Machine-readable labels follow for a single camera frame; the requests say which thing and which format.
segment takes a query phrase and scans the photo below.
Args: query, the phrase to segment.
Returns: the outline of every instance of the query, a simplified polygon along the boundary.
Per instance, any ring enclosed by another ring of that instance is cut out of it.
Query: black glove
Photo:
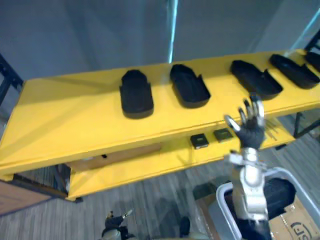
[[[235,132],[241,143],[241,148],[253,148],[258,150],[265,139],[265,112],[261,99],[256,95],[250,96],[252,107],[244,100],[247,117],[239,107],[241,126],[229,115],[224,116],[225,122]]]

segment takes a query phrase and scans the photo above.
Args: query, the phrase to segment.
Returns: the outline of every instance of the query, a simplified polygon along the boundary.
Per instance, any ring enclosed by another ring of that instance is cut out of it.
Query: yellow table
[[[211,93],[209,102],[195,109],[179,104],[169,80],[172,65],[167,63],[26,81],[1,139],[0,175],[151,143],[169,144],[172,139],[181,141],[196,133],[224,128],[223,115],[228,113],[239,120],[237,107],[248,96],[230,73],[231,62],[237,59],[253,63],[260,70],[268,68],[283,86],[277,97],[264,101],[267,118],[319,107],[320,85],[308,90],[298,88],[269,64],[273,53],[180,62],[202,74]],[[291,58],[298,63],[304,61],[297,53]],[[154,113],[143,119],[129,119],[122,112],[119,86],[130,69],[141,70],[151,83]],[[164,166],[162,172],[169,172],[169,168]]]

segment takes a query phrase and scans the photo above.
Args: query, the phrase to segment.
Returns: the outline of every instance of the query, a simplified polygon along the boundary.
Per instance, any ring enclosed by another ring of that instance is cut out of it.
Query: gray wall
[[[163,63],[171,1],[1,0],[0,52],[24,80]],[[173,60],[289,49],[319,6],[319,0],[180,0]],[[10,114],[17,96],[10,89],[0,114]]]

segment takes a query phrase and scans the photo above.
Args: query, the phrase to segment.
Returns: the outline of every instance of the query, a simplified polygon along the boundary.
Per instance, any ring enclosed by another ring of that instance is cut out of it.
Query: black tray
[[[151,85],[139,70],[129,70],[122,77],[120,86],[123,114],[131,119],[141,119],[154,112]]]
[[[199,108],[209,101],[211,95],[201,74],[197,77],[191,68],[175,64],[170,71],[170,78],[175,95],[184,107]]]
[[[305,64],[299,66],[291,59],[279,54],[273,54],[269,60],[273,66],[302,89],[311,89],[320,82],[320,79]]]
[[[283,90],[268,70],[262,72],[246,61],[234,60],[231,64],[231,72],[249,93],[256,93],[263,100],[272,99]]]
[[[320,73],[320,54],[308,52],[304,58]]]

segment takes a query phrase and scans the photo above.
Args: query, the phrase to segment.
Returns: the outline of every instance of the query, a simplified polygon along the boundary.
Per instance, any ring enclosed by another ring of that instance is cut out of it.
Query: lower shelf
[[[263,149],[294,140],[277,119],[268,120],[266,126]],[[206,133],[205,136],[209,141],[209,146],[205,148],[195,150],[189,137],[183,137],[165,142],[160,151],[152,154],[97,169],[72,172],[68,199],[218,161],[230,150],[239,149],[239,140],[235,137],[219,143],[212,132]]]

